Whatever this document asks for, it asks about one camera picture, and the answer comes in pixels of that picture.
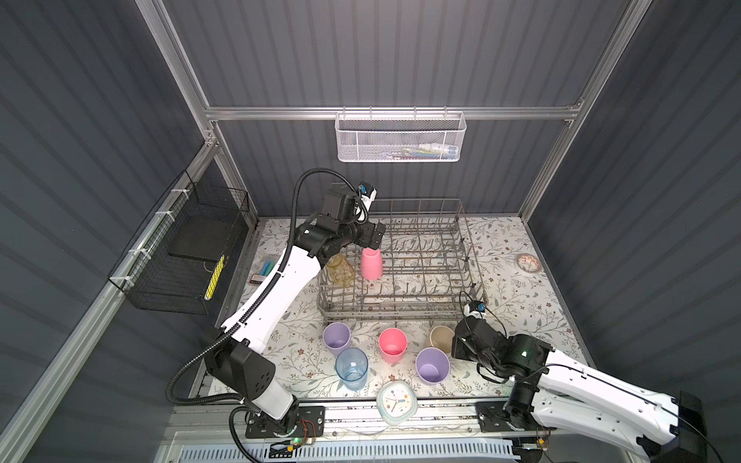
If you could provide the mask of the beige cup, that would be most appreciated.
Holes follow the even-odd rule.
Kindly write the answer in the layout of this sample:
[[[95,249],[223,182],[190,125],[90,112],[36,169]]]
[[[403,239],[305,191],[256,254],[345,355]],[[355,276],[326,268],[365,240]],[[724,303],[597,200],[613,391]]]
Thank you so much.
[[[426,345],[428,347],[434,347],[447,355],[450,355],[453,350],[453,339],[455,338],[455,331],[448,326],[434,326],[430,329],[428,337],[426,338]]]

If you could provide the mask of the clear amber glass cup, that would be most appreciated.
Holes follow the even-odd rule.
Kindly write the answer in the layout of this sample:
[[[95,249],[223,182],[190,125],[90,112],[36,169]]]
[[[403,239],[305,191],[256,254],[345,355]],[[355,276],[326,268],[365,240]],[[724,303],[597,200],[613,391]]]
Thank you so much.
[[[332,285],[343,289],[354,286],[355,270],[344,254],[333,256],[328,260],[325,269]]]

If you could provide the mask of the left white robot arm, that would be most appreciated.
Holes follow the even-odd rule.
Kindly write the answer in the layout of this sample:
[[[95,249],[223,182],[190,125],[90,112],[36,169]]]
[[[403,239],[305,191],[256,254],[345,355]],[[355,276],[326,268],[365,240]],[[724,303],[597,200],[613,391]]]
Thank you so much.
[[[325,193],[321,210],[300,221],[302,186],[321,173],[339,179],[339,184]],[[248,301],[216,329],[214,339],[173,374],[165,390],[169,403],[193,406],[236,400],[274,422],[290,422],[297,399],[276,379],[276,366],[264,357],[267,343],[297,295],[343,248],[351,244],[372,250],[380,247],[386,227],[370,220],[376,196],[370,183],[353,185],[331,169],[303,173],[293,189],[289,235],[278,264]],[[227,385],[229,392],[207,397],[177,395],[176,385],[183,374],[200,362],[206,363],[210,374]]]

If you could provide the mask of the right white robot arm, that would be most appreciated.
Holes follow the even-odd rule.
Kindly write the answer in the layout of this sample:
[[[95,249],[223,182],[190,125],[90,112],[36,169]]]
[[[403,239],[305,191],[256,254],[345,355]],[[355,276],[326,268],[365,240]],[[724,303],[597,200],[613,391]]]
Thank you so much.
[[[479,407],[516,430],[561,429],[624,449],[648,462],[706,462],[702,401],[650,391],[600,372],[530,335],[506,337],[483,318],[465,316],[455,328],[453,358],[509,380],[505,404]]]

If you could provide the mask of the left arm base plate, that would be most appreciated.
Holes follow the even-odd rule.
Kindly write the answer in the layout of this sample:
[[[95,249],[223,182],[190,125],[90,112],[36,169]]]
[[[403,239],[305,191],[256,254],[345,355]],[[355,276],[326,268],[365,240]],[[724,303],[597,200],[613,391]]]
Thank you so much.
[[[323,406],[299,404],[289,409],[282,420],[264,412],[250,413],[244,436],[247,439],[318,438],[324,434],[325,412]]]

